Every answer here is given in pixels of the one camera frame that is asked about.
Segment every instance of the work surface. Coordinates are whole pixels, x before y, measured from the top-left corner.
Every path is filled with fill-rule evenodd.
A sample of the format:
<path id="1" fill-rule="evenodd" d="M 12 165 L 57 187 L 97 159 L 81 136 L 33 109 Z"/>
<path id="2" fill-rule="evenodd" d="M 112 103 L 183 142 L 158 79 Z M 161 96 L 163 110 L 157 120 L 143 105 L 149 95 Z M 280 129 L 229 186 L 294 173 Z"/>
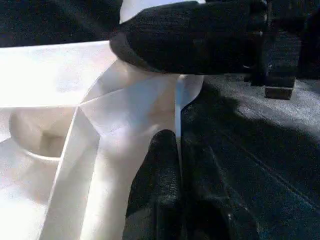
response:
<path id="1" fill-rule="evenodd" d="M 184 108 L 182 165 L 200 200 L 226 213 L 217 199 L 230 200 L 244 239 L 252 239 L 244 223 L 257 224 L 261 239 L 319 239 L 319 82 L 298 80 L 283 101 L 241 78 L 206 77 Z"/>

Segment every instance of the white plastic part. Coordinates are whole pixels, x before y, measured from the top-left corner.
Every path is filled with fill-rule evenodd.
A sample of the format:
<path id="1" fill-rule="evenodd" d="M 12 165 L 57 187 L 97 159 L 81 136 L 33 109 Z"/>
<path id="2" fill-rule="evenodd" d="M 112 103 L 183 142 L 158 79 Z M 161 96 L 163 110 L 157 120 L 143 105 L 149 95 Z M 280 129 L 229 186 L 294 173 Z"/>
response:
<path id="1" fill-rule="evenodd" d="M 125 0 L 121 21 L 173 2 Z M 151 138 L 202 77 L 140 70 L 108 41 L 1 48 L 0 66 L 0 239 L 120 240 Z"/>

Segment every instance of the black fabric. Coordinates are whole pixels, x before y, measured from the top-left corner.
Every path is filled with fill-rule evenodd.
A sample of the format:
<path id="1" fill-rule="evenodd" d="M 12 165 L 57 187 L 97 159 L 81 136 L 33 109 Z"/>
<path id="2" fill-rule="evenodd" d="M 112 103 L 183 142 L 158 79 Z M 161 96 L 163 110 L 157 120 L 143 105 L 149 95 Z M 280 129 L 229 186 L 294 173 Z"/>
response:
<path id="1" fill-rule="evenodd" d="M 177 240 L 182 226 L 181 173 L 175 134 L 158 132 L 130 190 L 125 240 Z"/>
<path id="2" fill-rule="evenodd" d="M 185 189 L 196 209 L 220 213 L 232 239 L 320 239 L 317 81 L 297 81 L 283 101 L 241 78 L 207 77 L 183 109 Z M 214 228 L 214 217 L 202 218 Z"/>
<path id="3" fill-rule="evenodd" d="M 0 47 L 107 40 L 122 0 L 0 0 Z"/>
<path id="4" fill-rule="evenodd" d="M 147 70 L 241 73 L 243 64 L 253 62 L 248 58 L 254 58 L 245 52 L 247 45 L 256 47 L 249 32 L 262 31 L 266 24 L 263 18 L 256 18 L 263 13 L 251 15 L 251 3 L 190 1 L 147 8 L 120 25 L 110 45 L 120 59 Z"/>

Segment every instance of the dark gray surface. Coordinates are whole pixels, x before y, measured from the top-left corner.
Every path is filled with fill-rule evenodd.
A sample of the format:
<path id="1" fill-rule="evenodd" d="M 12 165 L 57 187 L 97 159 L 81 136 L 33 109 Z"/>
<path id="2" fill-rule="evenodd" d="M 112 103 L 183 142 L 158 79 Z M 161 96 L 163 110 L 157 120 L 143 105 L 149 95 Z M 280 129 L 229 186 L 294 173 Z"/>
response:
<path id="1" fill-rule="evenodd" d="M 0 47 L 101 41 L 120 20 L 122 0 L 0 0 Z"/>
<path id="2" fill-rule="evenodd" d="M 297 81 L 284 101 L 241 80 L 207 77 L 182 111 L 189 188 L 239 239 L 320 239 L 319 82 Z"/>

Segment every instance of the cylindrical hole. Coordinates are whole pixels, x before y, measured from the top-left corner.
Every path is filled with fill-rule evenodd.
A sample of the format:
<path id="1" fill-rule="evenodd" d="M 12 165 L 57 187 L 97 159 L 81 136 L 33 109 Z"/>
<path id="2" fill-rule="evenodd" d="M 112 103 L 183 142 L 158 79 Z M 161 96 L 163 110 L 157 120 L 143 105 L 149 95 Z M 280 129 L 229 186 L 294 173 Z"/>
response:
<path id="1" fill-rule="evenodd" d="M 73 107 L 19 108 L 10 118 L 11 137 L 27 153 L 59 158 L 74 111 Z"/>

